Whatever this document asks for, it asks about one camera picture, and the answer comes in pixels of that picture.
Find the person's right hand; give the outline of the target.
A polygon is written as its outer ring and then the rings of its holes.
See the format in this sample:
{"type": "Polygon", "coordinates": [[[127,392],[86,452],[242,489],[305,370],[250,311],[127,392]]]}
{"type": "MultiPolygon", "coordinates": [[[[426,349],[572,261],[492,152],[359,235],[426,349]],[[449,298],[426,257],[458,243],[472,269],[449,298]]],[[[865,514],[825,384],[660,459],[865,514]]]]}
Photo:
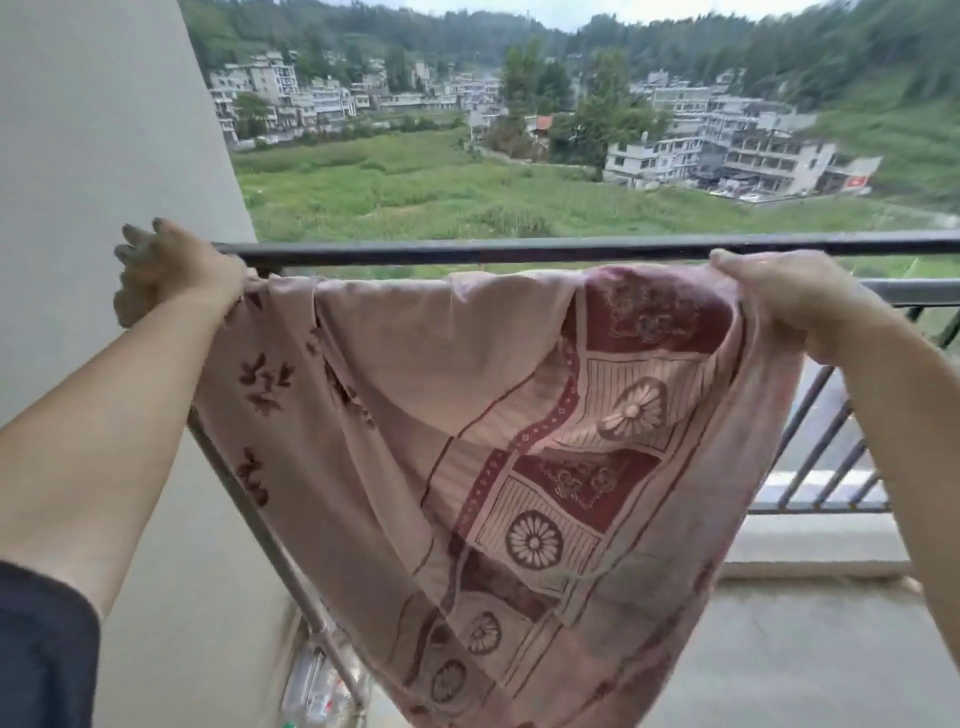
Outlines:
{"type": "Polygon", "coordinates": [[[746,289],[776,321],[801,335],[810,358],[840,363],[856,334],[896,318],[895,311],[833,258],[818,250],[780,254],[775,278],[760,289],[746,289]]]}

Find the person's left hand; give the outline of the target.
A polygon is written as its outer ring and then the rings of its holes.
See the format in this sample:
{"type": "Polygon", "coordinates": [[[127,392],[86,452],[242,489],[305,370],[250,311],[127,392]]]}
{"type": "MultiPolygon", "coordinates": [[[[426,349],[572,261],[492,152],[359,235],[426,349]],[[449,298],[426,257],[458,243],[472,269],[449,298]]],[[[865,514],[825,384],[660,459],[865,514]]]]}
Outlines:
{"type": "Polygon", "coordinates": [[[249,279],[238,257],[220,252],[209,241],[174,223],[172,279],[121,279],[113,310],[122,329],[129,330],[168,303],[198,307],[222,319],[241,298],[249,279]]]}

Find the pink floral patterned cloth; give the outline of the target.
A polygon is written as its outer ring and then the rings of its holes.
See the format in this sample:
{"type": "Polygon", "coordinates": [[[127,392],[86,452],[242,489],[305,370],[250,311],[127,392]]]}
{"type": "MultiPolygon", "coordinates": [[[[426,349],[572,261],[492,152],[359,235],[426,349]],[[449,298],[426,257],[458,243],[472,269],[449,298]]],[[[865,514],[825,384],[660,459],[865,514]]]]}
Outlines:
{"type": "Polygon", "coordinates": [[[253,277],[195,407],[416,728],[639,728],[802,369],[704,266],[253,277]]]}

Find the person's left forearm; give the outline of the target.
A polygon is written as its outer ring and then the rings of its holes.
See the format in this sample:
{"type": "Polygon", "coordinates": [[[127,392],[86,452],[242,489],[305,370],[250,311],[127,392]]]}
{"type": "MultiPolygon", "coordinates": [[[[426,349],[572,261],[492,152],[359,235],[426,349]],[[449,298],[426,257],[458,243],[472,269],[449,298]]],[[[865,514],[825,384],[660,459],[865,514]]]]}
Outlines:
{"type": "Polygon", "coordinates": [[[0,428],[0,560],[112,610],[236,290],[163,300],[0,428]]]}

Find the person's right forearm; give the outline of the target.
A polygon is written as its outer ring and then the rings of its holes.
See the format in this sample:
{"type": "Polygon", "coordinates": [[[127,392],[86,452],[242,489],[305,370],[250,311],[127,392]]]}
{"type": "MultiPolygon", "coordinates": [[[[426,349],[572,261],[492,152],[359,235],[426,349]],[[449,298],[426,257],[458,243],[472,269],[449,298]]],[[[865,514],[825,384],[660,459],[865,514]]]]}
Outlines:
{"type": "Polygon", "coordinates": [[[834,358],[928,610],[960,672],[960,372],[886,305],[837,323],[834,358]]]}

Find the white multi-storey building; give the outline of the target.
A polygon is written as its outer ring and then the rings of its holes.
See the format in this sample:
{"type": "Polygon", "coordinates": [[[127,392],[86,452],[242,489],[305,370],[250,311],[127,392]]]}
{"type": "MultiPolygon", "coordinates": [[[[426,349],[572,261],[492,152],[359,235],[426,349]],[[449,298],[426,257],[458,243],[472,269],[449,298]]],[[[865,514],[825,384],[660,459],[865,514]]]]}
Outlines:
{"type": "Polygon", "coordinates": [[[866,195],[882,156],[850,155],[814,134],[817,113],[779,101],[730,93],[738,69],[712,85],[692,85],[666,70],[651,72],[630,91],[670,116],[656,140],[612,143],[605,183],[633,190],[697,187],[748,205],[817,196],[866,195]]]}

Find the dark green tree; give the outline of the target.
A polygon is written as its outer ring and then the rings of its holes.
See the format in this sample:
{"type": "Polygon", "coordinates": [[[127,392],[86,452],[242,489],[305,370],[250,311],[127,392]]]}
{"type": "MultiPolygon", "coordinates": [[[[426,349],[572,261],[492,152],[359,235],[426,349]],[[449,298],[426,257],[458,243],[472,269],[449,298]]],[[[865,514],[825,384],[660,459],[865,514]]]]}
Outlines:
{"type": "Polygon", "coordinates": [[[586,91],[575,100],[561,61],[547,61],[536,41],[510,46],[500,75],[506,113],[483,145],[514,160],[589,167],[599,182],[611,150],[665,135],[671,112],[630,91],[621,51],[599,51],[587,66],[586,91]]]}

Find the black metal balcony railing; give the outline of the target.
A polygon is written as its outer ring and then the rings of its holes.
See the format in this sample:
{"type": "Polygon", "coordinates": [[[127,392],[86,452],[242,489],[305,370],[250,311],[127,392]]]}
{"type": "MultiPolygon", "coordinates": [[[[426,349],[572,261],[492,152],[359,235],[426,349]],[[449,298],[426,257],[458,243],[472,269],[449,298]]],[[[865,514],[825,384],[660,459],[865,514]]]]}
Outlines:
{"type": "MultiPolygon", "coordinates": [[[[960,254],[960,231],[805,232],[667,236],[507,238],[404,242],[217,243],[268,274],[287,268],[473,264],[702,261],[715,248],[738,253],[816,250],[840,258],[949,257],[960,254]]],[[[891,306],[960,358],[960,277],[866,280],[891,306]]],[[[832,417],[826,394],[841,393],[834,369],[809,370],[752,515],[885,514],[891,510],[867,445],[854,431],[853,410],[832,417]]]]}

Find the cluster of white village buildings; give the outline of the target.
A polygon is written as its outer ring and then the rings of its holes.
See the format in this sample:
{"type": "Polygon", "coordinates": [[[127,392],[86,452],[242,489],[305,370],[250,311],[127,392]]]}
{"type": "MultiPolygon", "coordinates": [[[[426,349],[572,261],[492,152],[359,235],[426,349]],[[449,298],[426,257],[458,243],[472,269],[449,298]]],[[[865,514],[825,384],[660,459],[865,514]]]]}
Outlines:
{"type": "Polygon", "coordinates": [[[304,136],[366,138],[460,123],[475,131],[504,113],[498,74],[460,72],[435,79],[432,68],[416,60],[410,67],[412,89],[395,93],[382,58],[372,58],[358,82],[325,76],[302,83],[295,56],[270,51],[207,72],[211,101],[229,148],[247,151],[304,136]]]}

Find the dark blue sleeve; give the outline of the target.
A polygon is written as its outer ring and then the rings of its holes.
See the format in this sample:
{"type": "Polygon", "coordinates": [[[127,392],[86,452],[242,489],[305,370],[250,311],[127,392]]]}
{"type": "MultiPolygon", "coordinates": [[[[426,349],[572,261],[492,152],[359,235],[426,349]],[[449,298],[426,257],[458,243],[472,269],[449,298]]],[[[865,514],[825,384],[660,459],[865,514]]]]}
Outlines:
{"type": "Polygon", "coordinates": [[[78,590],[0,561],[0,728],[92,728],[100,646],[78,590]]]}

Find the clear plastic bag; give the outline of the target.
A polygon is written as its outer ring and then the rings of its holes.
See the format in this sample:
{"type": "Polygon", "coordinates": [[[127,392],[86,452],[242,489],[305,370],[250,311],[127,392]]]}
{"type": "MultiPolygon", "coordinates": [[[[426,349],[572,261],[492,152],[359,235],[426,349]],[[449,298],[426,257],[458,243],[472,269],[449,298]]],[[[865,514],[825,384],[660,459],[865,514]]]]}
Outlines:
{"type": "Polygon", "coordinates": [[[301,616],[272,728],[366,728],[371,674],[343,633],[314,634],[301,616]]]}

